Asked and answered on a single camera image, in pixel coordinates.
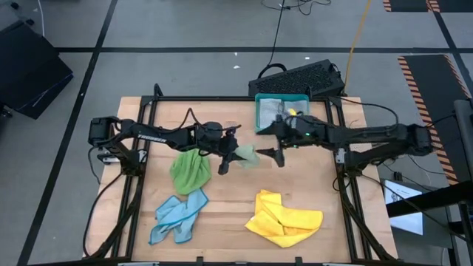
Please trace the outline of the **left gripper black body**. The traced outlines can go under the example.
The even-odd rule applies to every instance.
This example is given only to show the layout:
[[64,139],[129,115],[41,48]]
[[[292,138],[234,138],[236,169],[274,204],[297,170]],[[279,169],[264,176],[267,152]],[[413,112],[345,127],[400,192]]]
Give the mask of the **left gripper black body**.
[[219,165],[218,174],[227,174],[230,162],[232,162],[232,154],[235,154],[234,152],[236,148],[238,148],[235,133],[240,125],[223,128],[222,137],[218,141],[208,141],[202,139],[201,126],[202,124],[200,124],[195,131],[197,149],[200,151],[200,155],[205,157],[210,154],[214,154],[218,157],[221,157],[222,162]]

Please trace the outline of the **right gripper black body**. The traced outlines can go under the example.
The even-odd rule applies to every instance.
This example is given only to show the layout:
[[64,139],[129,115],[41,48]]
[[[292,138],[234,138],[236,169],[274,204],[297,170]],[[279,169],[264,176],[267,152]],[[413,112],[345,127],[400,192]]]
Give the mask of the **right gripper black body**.
[[278,149],[320,146],[326,138],[327,123],[310,115],[277,115],[258,135],[273,135]]

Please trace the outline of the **pale green teal-edged towel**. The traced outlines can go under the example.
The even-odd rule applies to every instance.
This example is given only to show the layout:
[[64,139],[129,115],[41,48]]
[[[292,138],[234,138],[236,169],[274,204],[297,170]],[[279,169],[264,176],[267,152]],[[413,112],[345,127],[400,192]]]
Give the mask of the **pale green teal-edged towel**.
[[236,152],[236,150],[234,152],[236,155],[239,155],[240,157],[247,159],[247,160],[238,161],[238,164],[242,166],[243,168],[253,168],[253,167],[258,166],[260,159],[255,152],[254,146],[250,144],[244,145],[244,146],[245,146],[244,152],[239,153],[239,152]]

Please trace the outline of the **light grey waffle towel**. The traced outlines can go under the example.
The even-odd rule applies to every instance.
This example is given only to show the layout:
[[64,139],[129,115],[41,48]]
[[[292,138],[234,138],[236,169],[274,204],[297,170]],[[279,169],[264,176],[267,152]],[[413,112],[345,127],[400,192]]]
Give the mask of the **light grey waffle towel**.
[[259,128],[269,127],[279,114],[280,99],[263,98],[259,101]]

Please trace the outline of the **bright green microfiber towel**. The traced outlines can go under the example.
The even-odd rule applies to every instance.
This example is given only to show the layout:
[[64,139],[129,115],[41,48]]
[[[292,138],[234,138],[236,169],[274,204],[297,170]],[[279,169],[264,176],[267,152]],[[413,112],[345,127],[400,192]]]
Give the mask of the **bright green microfiber towel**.
[[181,153],[171,164],[169,173],[175,191],[180,195],[201,188],[212,177],[209,159],[201,156],[198,149]]

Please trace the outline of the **yellow microfiber towel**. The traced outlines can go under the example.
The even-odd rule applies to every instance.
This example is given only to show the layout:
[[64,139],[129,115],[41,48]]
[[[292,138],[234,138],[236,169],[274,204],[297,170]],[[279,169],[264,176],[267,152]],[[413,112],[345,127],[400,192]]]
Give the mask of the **yellow microfiber towel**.
[[280,193],[262,189],[245,227],[281,248],[290,248],[316,233],[323,219],[322,211],[287,208]]

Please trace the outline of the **light blue microfiber towel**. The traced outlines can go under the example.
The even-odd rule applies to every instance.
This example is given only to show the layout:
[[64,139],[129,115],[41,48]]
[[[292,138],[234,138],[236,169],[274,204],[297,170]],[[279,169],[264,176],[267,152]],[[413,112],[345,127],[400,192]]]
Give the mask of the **light blue microfiber towel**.
[[151,230],[149,244],[162,242],[171,231],[176,244],[190,241],[194,223],[207,203],[208,197],[201,188],[192,191],[185,201],[180,201],[176,196],[169,197],[155,211],[157,225]]

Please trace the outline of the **teal plastic bin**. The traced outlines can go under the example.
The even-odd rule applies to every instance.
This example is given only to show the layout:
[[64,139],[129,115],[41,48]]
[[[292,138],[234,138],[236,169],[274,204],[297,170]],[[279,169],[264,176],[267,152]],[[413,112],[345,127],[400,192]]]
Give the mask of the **teal plastic bin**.
[[[266,94],[266,93],[258,93],[255,96],[255,107],[256,107],[255,132],[259,132],[259,131],[263,130],[263,129],[259,128],[259,101],[263,98],[280,99],[282,102],[283,101],[306,100],[307,103],[308,103],[308,107],[309,107],[309,113],[308,114],[310,114],[310,101],[309,101],[309,97],[306,96],[306,95],[302,95],[302,94]],[[278,115],[281,115],[282,118],[286,118],[286,117],[290,116],[290,115],[286,115],[282,112],[282,104],[279,107],[279,114]]]

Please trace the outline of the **black perforated computer case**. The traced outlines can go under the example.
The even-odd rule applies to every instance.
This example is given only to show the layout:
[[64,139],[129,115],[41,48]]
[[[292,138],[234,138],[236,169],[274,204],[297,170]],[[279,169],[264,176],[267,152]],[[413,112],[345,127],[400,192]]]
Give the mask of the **black perforated computer case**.
[[345,84],[338,67],[328,59],[287,69],[283,64],[269,64],[248,83],[248,95],[303,94],[309,98],[339,96]]

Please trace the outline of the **large black hazard-striped mat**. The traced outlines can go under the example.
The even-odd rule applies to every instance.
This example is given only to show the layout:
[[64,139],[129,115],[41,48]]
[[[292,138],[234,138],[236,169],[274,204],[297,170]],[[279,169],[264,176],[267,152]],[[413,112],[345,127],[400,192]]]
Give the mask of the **large black hazard-striped mat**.
[[404,78],[421,120],[428,126],[443,173],[450,185],[470,181],[454,102],[470,94],[447,55],[401,55]]

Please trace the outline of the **white printed sign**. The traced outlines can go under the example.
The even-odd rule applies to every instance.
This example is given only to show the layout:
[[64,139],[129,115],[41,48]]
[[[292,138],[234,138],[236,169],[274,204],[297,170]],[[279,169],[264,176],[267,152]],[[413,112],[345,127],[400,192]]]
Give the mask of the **white printed sign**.
[[[384,182],[384,199],[386,205],[421,194],[421,191],[394,183],[389,180]],[[420,212],[393,217],[389,220],[391,226],[394,228],[408,231],[420,236],[423,235],[423,214]]]

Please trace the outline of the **black stand beam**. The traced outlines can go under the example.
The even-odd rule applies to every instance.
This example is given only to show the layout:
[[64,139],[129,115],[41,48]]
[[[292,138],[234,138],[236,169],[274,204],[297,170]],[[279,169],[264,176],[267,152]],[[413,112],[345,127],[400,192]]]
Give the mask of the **black stand beam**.
[[387,204],[389,218],[473,201],[473,182],[463,182]]

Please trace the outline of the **narrow black hazard-striped mat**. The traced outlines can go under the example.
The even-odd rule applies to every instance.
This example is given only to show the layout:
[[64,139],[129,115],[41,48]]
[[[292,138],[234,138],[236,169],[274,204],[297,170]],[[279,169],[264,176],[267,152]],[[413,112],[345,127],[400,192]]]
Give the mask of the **narrow black hazard-striped mat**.
[[473,0],[383,0],[387,12],[473,13]]

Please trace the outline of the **large black case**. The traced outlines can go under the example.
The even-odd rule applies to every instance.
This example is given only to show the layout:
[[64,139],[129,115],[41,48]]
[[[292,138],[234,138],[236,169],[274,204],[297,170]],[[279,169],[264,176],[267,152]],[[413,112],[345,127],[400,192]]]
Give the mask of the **large black case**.
[[72,78],[56,48],[22,21],[0,31],[0,105],[36,120]]

